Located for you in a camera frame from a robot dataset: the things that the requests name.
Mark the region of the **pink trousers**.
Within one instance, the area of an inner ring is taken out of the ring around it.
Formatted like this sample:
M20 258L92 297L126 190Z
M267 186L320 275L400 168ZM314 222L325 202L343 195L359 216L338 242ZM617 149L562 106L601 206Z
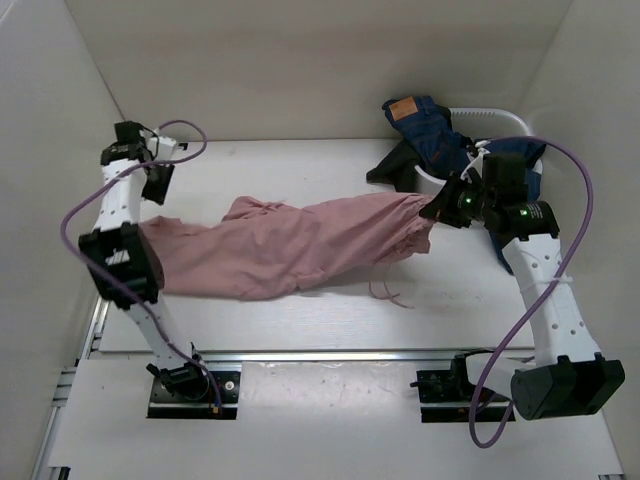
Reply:
M428 253L433 223L419 212L431 200L382 192L297 208L241 196L215 226L156 216L141 229L163 268L164 293L259 301Z

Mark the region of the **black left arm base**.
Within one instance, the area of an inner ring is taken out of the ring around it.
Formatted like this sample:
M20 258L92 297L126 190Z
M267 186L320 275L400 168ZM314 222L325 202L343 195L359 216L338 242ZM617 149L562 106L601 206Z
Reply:
M146 369L153 376L149 395L149 419L235 420L241 387L241 372L211 371L219 396L204 373L192 364L181 369L160 370L153 364Z

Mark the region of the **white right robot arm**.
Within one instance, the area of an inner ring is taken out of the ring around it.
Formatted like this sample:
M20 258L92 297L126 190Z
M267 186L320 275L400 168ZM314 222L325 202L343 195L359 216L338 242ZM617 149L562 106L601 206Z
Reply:
M477 173L453 173L421 216L456 228L481 222L504 241L503 256L516 278L526 312L516 324L531 328L534 362L491 353L462 356L449 375L460 399L477 401L489 389L512 401L526 420L594 415L625 380L618 360L606 359L589 333L565 269L559 227L551 206L528 201L523 181L485 183Z

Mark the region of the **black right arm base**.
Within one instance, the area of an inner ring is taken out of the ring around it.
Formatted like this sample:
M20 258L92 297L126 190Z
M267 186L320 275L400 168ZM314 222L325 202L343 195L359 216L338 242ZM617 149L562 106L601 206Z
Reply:
M465 360L471 354L488 350L456 353L447 369L422 369L410 387L418 392L423 424L467 423L475 386L467 376ZM479 397L476 421L499 423L509 399L484 387Z

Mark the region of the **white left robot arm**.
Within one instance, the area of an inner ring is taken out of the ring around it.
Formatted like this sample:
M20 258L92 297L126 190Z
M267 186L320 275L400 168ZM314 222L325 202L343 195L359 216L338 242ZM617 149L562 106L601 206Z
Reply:
M164 203L178 143L135 121L114 126L116 140L100 158L105 190L92 230L78 239L100 296L138 327L154 354L148 371L171 394L221 404L219 388L195 346L185 339L162 295L160 259L140 225L145 201Z

